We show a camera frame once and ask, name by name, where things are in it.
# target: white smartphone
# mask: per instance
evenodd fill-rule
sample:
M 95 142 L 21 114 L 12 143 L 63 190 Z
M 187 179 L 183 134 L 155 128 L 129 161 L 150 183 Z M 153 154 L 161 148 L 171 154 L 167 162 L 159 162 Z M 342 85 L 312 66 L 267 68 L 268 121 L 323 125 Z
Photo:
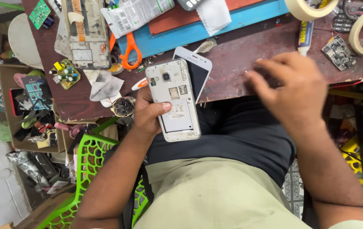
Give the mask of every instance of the white smartphone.
M 153 101 L 172 104 L 172 109 L 158 118 L 164 139 L 174 142 L 200 138 L 187 62 L 181 58 L 169 60 L 146 67 L 145 73 Z
M 198 55 L 184 47 L 177 47 L 174 51 L 173 59 L 183 58 L 187 61 L 187 67 L 190 74 L 194 98 L 197 102 L 204 89 L 205 82 L 212 69 L 212 63 L 209 59 Z

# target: phone camera lens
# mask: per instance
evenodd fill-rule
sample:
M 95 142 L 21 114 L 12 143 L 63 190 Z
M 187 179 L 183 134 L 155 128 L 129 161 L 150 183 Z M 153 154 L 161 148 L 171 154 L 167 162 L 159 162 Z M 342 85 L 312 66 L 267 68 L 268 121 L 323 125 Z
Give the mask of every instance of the phone camera lens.
M 168 73 L 163 73 L 163 80 L 170 80 L 170 75 Z

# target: pink fan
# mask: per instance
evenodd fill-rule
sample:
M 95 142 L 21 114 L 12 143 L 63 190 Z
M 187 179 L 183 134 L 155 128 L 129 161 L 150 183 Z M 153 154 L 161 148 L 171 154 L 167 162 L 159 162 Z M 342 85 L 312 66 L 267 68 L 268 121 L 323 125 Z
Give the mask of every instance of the pink fan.
M 21 86 L 21 88 L 25 88 L 25 85 L 23 84 L 22 78 L 26 77 L 26 74 L 21 74 L 21 73 L 16 73 L 13 76 L 14 81 L 16 82 L 17 85 Z
M 84 125 L 82 124 L 75 124 L 73 127 L 67 126 L 63 123 L 56 123 L 54 125 L 54 127 L 58 128 L 58 129 L 62 129 L 65 131 L 68 131 L 68 134 L 70 135 L 70 137 L 72 139 L 75 139 L 78 135 L 79 132 L 85 132 L 85 130 L 87 129 Z

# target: red wooden table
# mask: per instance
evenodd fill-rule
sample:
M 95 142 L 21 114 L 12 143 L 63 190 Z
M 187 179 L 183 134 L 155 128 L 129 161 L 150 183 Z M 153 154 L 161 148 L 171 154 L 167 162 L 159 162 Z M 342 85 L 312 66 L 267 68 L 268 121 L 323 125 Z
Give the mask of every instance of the red wooden table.
M 37 2 L 38 0 L 23 0 L 27 15 L 31 13 Z M 89 100 L 91 85 L 82 71 L 84 77 L 68 90 L 64 90 L 59 84 L 54 83 L 53 77 L 48 74 L 56 61 L 64 59 L 62 55 L 54 51 L 58 28 L 58 18 L 56 16 L 54 18 L 56 19 L 55 24 L 50 29 L 40 28 L 36 30 L 32 23 L 30 23 L 30 26 L 56 102 L 57 111 L 62 120 L 112 116 L 113 112 L 109 108 L 103 107 L 100 102 L 91 102 Z M 331 28 L 332 18 L 332 15 L 328 15 L 315 21 L 312 45 L 308 56 L 316 61 L 329 84 L 361 79 L 363 78 L 363 57 L 358 57 L 357 64 L 350 69 L 340 72 L 321 51 L 327 41 L 335 35 L 331 31 L 323 30 Z M 283 25 L 276 26 L 277 19 Z M 258 58 L 270 58 L 279 53 L 295 51 L 297 49 L 299 25 L 300 22 L 291 15 L 281 15 L 219 35 L 218 45 L 210 52 L 203 54 L 204 57 L 212 61 L 213 69 L 199 102 L 253 95 L 254 92 L 243 82 L 242 74 L 246 70 L 254 69 L 254 62 Z M 341 37 L 346 41 L 348 40 L 348 34 L 341 34 Z M 363 29 L 360 39 L 363 46 Z M 195 50 L 200 43 L 190 44 L 186 48 Z M 172 50 L 167 51 L 153 60 L 169 60 L 172 55 Z M 132 70 L 131 72 L 124 70 L 117 76 L 125 80 L 120 91 L 123 96 L 131 92 L 131 87 L 145 77 L 143 71 L 138 73 L 138 70 Z M 277 84 L 276 81 L 270 78 L 269 82 L 272 86 Z

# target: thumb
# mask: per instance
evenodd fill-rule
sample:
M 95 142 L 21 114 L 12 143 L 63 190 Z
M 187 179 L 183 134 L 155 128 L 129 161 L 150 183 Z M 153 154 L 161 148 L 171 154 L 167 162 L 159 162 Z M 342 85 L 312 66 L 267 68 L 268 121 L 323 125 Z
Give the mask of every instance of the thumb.
M 276 91 L 269 87 L 265 78 L 255 71 L 245 74 L 252 88 L 263 102 L 271 103 L 276 98 Z
M 152 103 L 143 109 L 143 114 L 148 119 L 154 119 L 160 115 L 163 115 L 172 109 L 172 104 L 165 103 Z

